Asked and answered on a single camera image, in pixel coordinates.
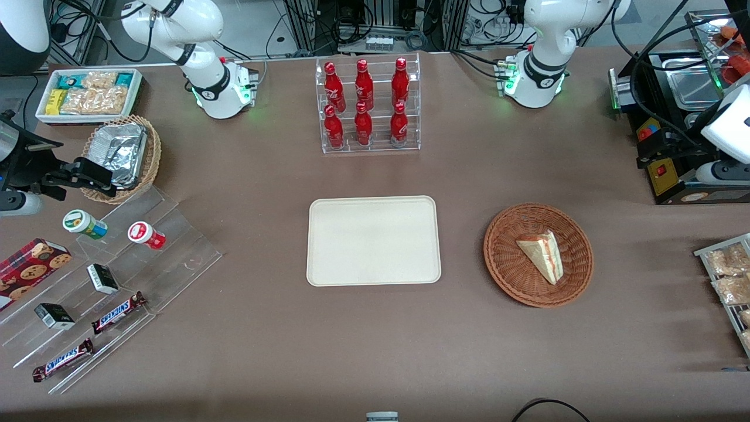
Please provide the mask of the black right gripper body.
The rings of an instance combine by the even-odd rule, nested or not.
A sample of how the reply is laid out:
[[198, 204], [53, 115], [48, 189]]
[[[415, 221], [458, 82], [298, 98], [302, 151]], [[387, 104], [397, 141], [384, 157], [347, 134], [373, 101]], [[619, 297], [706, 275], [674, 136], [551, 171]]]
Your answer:
[[71, 163], [59, 160], [54, 148], [63, 142], [40, 137], [2, 114], [2, 192], [22, 190], [56, 200], [66, 198], [65, 188], [77, 189]]

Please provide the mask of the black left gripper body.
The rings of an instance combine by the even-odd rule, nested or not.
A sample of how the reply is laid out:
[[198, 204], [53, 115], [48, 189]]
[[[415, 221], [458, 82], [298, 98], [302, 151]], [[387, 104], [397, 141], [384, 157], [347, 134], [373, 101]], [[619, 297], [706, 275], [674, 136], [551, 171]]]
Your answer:
[[682, 136], [674, 128], [665, 128], [667, 141], [671, 142], [669, 157], [676, 171], [697, 170], [699, 166], [713, 161], [713, 146], [701, 135], [701, 130], [689, 128], [682, 130]]

